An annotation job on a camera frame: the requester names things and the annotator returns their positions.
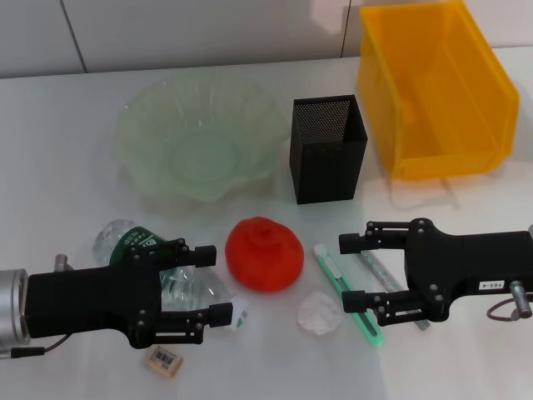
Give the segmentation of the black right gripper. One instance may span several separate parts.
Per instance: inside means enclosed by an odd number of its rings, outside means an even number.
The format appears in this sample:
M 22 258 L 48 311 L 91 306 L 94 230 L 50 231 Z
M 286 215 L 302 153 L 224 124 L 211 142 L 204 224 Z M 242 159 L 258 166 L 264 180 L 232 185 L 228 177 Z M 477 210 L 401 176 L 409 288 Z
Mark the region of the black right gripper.
M 532 292 L 532 236 L 527 231 L 451 235 L 427 218 L 370 221 L 363 234 L 341 234 L 339 248 L 341 254 L 405 252 L 410 290 L 341 294 L 345 313 L 372 310 L 380 327 L 425 319 L 444 322 L 456 299 L 510 293 L 513 282 Z

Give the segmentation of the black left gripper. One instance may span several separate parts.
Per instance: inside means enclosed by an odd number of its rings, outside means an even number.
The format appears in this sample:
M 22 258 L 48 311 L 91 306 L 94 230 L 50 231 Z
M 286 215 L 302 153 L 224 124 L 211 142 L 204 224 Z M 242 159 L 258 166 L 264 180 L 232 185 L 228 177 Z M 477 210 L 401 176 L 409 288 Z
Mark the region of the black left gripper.
M 31 338 L 112 329 L 133 348 L 148 348 L 161 312 L 159 272 L 213 267 L 213 245 L 190 248 L 183 238 L 128 251 L 107 267 L 33 274 L 25 319 Z

